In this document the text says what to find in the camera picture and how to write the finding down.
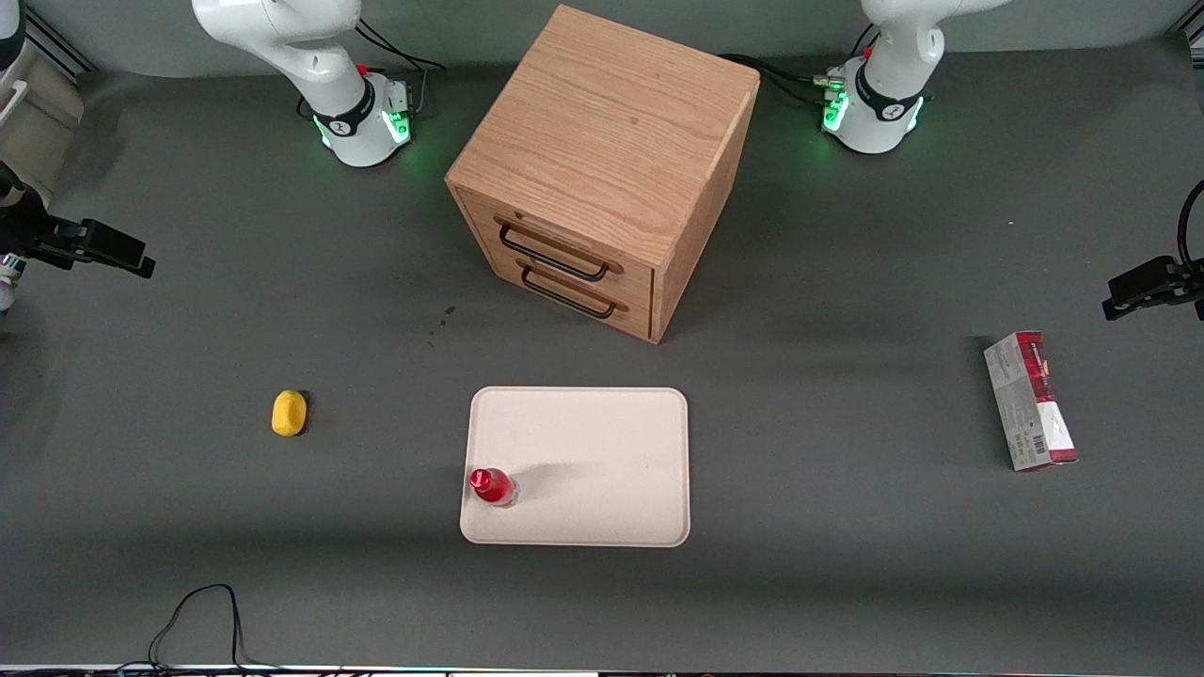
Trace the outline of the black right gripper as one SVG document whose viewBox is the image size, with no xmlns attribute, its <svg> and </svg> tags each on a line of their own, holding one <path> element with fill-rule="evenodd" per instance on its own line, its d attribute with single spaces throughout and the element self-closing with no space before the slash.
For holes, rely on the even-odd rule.
<svg viewBox="0 0 1204 677">
<path fill-rule="evenodd" d="M 99 220 L 85 220 L 85 248 L 79 248 L 79 224 L 49 214 L 39 193 L 1 198 L 4 257 L 36 259 L 61 270 L 95 261 L 143 279 L 153 277 L 157 261 L 146 257 L 141 240 Z"/>
</svg>

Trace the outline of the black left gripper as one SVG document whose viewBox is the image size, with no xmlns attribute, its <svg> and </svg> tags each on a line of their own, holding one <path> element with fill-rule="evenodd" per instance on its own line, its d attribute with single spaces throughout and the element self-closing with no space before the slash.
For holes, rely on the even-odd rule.
<svg viewBox="0 0 1204 677">
<path fill-rule="evenodd" d="M 1108 322 L 1121 320 L 1143 308 L 1185 304 L 1191 304 L 1198 319 L 1204 320 L 1199 260 L 1156 257 L 1111 278 L 1108 288 L 1109 296 L 1102 301 L 1102 314 Z"/>
</svg>

